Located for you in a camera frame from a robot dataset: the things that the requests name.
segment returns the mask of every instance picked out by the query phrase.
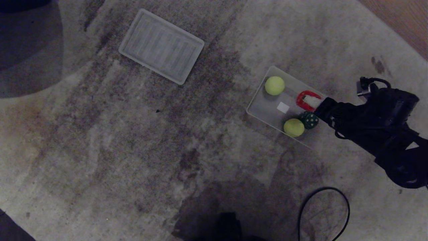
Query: empty plastic tray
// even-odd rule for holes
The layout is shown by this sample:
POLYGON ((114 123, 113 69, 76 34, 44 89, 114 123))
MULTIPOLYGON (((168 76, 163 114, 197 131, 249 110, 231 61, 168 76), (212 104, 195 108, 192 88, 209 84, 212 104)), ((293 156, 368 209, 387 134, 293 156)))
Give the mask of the empty plastic tray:
POLYGON ((184 84, 204 41, 140 9, 119 52, 156 73, 184 84))
MULTIPOLYGON (((293 76, 272 66, 267 71, 265 78, 262 80, 256 94, 248 105, 247 113, 286 134, 283 129, 284 123, 289 119, 296 118, 305 111, 296 104, 297 96, 305 90, 310 90, 320 95, 322 99, 326 97, 293 76), (285 82, 285 90, 280 95, 272 96, 265 91, 265 82, 272 76, 279 76, 285 82)), ((311 147, 313 139, 319 138, 317 133, 319 133, 320 126, 323 125, 326 124, 320 121, 314 129, 305 130, 301 136, 291 138, 307 147, 311 147)))

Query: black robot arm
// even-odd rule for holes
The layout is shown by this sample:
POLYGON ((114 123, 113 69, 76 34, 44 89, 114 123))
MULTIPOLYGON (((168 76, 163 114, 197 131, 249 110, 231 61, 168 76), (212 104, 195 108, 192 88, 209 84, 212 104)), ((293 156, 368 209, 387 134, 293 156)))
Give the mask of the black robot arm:
POLYGON ((388 177, 404 188, 428 184, 428 140, 407 125, 419 98, 409 92, 392 89, 378 78, 360 79, 358 95, 362 105, 337 103, 326 98, 315 114, 335 130, 341 139, 349 139, 375 156, 388 177), (382 82, 379 89, 374 83, 382 82))

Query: dice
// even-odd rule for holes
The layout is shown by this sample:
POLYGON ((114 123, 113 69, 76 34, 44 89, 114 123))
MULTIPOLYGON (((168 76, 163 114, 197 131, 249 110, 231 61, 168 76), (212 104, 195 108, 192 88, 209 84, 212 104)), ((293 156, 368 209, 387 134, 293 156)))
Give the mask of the dice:
POLYGON ((305 126, 305 129, 312 129, 315 126, 318 125, 318 117, 309 111, 305 111, 302 114, 299 115, 298 119, 303 123, 303 125, 305 126))

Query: white square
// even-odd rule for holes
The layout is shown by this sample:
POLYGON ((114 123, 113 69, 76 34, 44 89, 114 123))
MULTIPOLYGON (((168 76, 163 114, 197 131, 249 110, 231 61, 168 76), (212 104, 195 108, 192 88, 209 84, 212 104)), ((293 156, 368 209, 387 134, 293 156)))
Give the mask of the white square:
POLYGON ((289 107, 288 105, 286 105, 286 104, 284 104, 284 103, 280 102, 280 103, 279 103, 279 105, 277 106, 277 109, 278 109, 280 112, 282 112, 282 113, 286 114, 286 113, 287 113, 287 111, 290 109, 290 107, 289 107))

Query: yellow tennis ball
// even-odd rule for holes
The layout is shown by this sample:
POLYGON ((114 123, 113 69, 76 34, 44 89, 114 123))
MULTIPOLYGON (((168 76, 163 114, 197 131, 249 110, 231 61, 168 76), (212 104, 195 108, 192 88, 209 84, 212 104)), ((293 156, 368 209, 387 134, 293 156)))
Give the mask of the yellow tennis ball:
POLYGON ((281 77, 273 76, 267 79, 265 90, 270 95, 279 95, 285 89, 285 82, 281 77))
POLYGON ((284 132, 291 137, 298 137, 305 131, 305 126, 298 119, 290 119, 284 124, 284 132))

